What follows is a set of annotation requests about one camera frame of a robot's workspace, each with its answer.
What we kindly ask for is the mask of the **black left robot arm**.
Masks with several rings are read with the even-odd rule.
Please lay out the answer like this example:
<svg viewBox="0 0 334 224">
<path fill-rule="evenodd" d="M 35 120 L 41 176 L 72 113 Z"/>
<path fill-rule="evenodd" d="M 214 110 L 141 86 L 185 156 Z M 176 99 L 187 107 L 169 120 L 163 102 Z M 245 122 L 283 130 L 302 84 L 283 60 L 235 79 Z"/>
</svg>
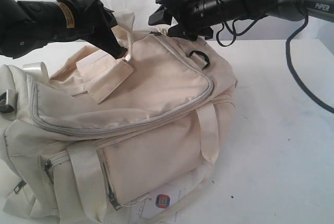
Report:
<svg viewBox="0 0 334 224">
<path fill-rule="evenodd" d="M 112 28 L 117 25 L 102 0 L 1 0 L 1 55 L 17 59 L 54 42 L 86 41 L 115 59 L 121 46 Z"/>
</svg>

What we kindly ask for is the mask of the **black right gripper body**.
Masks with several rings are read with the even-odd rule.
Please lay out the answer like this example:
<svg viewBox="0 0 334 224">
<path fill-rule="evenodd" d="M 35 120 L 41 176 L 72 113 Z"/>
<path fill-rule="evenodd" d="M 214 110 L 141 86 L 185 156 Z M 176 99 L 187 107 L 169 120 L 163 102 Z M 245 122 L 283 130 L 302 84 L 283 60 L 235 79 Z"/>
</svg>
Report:
<svg viewBox="0 0 334 224">
<path fill-rule="evenodd" d="M 213 30 L 204 20 L 205 0 L 156 0 L 159 8 L 149 16 L 148 25 L 169 25 L 169 37 L 197 40 L 213 38 Z"/>
</svg>

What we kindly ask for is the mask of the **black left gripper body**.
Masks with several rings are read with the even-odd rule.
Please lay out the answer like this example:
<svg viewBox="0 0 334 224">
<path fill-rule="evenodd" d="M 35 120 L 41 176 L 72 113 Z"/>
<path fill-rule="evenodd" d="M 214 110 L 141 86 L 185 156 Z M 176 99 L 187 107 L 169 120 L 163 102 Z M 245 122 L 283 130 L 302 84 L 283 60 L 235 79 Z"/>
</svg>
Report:
<svg viewBox="0 0 334 224">
<path fill-rule="evenodd" d="M 113 11 L 104 7 L 102 0 L 56 0 L 57 3 L 67 5 L 74 16 L 75 29 L 79 35 L 77 39 L 91 41 L 91 35 L 96 27 L 112 27 L 117 25 Z"/>
</svg>

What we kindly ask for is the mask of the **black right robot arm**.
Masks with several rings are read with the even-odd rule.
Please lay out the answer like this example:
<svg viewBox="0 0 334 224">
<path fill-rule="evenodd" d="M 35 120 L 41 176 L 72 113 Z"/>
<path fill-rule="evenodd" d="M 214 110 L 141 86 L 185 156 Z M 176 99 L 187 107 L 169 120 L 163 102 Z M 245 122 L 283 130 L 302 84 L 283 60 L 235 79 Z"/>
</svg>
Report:
<svg viewBox="0 0 334 224">
<path fill-rule="evenodd" d="M 150 26 L 177 24 L 169 37 L 197 40 L 213 38 L 212 27 L 228 21 L 260 20 L 273 16 L 300 21 L 305 15 L 333 21 L 333 0 L 156 0 L 159 8 L 149 17 Z"/>
</svg>

